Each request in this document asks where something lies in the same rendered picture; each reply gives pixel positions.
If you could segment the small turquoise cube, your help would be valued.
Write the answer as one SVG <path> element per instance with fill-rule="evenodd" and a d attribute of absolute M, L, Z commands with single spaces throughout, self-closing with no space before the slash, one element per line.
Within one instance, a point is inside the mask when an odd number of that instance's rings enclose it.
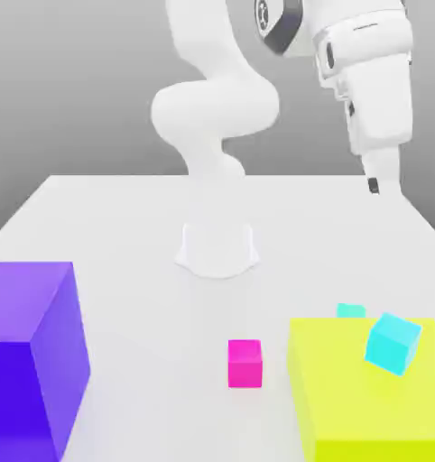
<path fill-rule="evenodd" d="M 338 318 L 365 318 L 366 308 L 360 304 L 339 303 L 336 316 Z"/>

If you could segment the small cyan cube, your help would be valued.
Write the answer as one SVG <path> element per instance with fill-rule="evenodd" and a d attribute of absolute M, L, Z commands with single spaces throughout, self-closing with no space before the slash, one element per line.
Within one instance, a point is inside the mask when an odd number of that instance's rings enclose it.
<path fill-rule="evenodd" d="M 422 326 L 384 313 L 370 328 L 364 359 L 397 376 L 404 376 L 416 355 Z"/>

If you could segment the large yellow box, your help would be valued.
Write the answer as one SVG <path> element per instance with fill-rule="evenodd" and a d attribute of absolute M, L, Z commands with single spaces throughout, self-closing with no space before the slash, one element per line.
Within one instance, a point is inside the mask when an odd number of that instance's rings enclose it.
<path fill-rule="evenodd" d="M 368 363 L 374 319 L 295 318 L 287 363 L 306 462 L 435 462 L 435 320 L 397 376 Z"/>

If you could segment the large purple box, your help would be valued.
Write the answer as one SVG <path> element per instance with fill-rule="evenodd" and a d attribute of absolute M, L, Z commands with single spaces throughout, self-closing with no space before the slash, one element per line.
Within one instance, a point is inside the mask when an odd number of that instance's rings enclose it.
<path fill-rule="evenodd" d="M 70 262 L 0 262 L 0 462 L 61 462 L 90 377 Z"/>

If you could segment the small magenta cube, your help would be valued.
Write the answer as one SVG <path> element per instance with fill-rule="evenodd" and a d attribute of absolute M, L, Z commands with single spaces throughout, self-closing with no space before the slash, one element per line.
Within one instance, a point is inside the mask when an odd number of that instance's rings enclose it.
<path fill-rule="evenodd" d="M 229 339 L 227 381 L 230 388 L 261 388 L 263 357 L 258 339 Z"/>

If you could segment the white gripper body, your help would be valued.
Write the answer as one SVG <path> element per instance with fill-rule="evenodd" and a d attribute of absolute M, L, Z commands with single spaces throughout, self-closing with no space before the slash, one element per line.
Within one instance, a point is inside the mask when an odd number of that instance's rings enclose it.
<path fill-rule="evenodd" d="M 412 139 L 412 90 L 408 56 L 394 54 L 349 66 L 347 128 L 351 151 L 365 154 Z"/>

